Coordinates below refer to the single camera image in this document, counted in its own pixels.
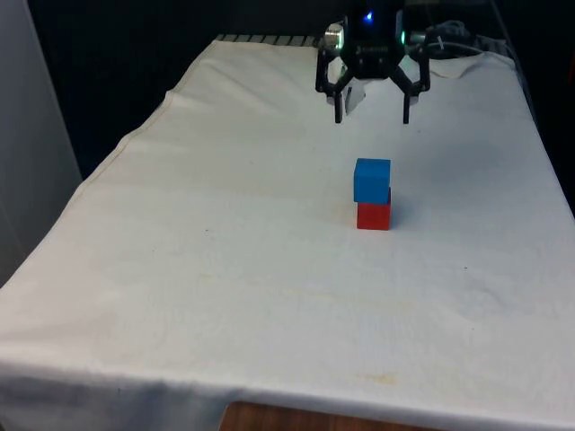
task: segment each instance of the dark background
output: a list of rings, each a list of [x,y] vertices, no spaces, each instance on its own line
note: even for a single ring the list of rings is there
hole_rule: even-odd
[[[351,0],[29,0],[80,170],[142,124],[218,33],[321,33]],[[497,0],[575,210],[575,2]]]

